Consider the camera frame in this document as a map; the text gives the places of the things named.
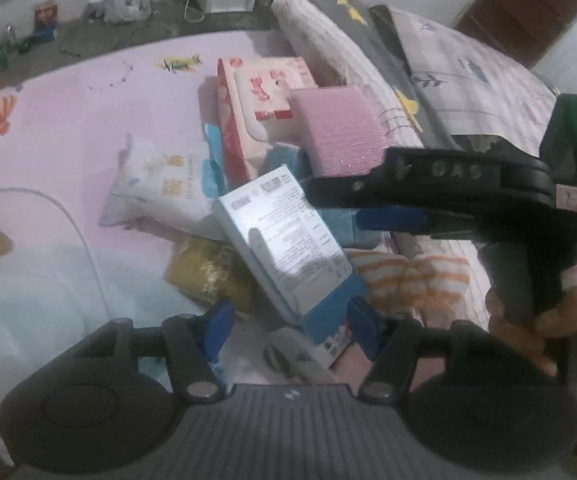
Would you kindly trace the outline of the person right hand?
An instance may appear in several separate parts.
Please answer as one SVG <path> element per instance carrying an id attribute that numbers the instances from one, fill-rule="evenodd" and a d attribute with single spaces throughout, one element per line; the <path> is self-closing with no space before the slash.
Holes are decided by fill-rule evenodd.
<path id="1" fill-rule="evenodd" d="M 556 372 L 556 365 L 545 356 L 546 341 L 577 333 L 577 266 L 568 275 L 573 286 L 567 289 L 558 306 L 539 315 L 535 324 L 528 328 L 505 320 L 503 301 L 494 289 L 490 289 L 486 296 L 490 313 L 489 332 L 550 375 Z"/>

